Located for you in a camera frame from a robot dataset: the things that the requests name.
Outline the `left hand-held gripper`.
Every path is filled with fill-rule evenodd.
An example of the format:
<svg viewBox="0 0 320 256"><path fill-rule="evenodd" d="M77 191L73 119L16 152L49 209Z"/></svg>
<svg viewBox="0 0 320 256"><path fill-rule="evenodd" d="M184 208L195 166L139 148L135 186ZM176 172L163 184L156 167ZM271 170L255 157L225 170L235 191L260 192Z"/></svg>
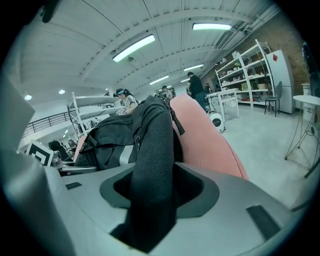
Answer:
<svg viewBox="0 0 320 256"><path fill-rule="evenodd" d="M43 166L60 168L64 175L80 175L97 171L95 166L75 166L73 162L63 162L58 150L51 150L43 144L32 140L26 150L26 154L40 161Z"/></svg>

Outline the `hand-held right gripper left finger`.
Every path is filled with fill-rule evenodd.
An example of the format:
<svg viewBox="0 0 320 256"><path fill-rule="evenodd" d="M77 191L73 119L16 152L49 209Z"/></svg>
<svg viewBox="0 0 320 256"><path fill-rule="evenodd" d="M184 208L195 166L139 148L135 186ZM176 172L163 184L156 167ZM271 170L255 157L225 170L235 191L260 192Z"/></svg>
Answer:
<svg viewBox="0 0 320 256"><path fill-rule="evenodd" d="M111 207L100 194L101 183L119 174L123 167L60 176L57 169L45 167L55 207L78 256L139 256L140 251L110 235L125 220L125 209Z"/></svg>

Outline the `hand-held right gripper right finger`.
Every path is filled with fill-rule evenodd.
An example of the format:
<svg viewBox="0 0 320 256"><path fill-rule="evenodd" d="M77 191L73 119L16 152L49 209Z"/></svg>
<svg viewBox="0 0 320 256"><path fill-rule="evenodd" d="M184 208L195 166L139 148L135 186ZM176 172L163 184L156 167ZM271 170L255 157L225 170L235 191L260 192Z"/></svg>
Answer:
<svg viewBox="0 0 320 256"><path fill-rule="evenodd" d="M178 218L150 252L152 256L267 256L292 231L297 216L254 183L226 173L178 162L179 168L203 180L203 192L183 209L203 215Z"/></svg>

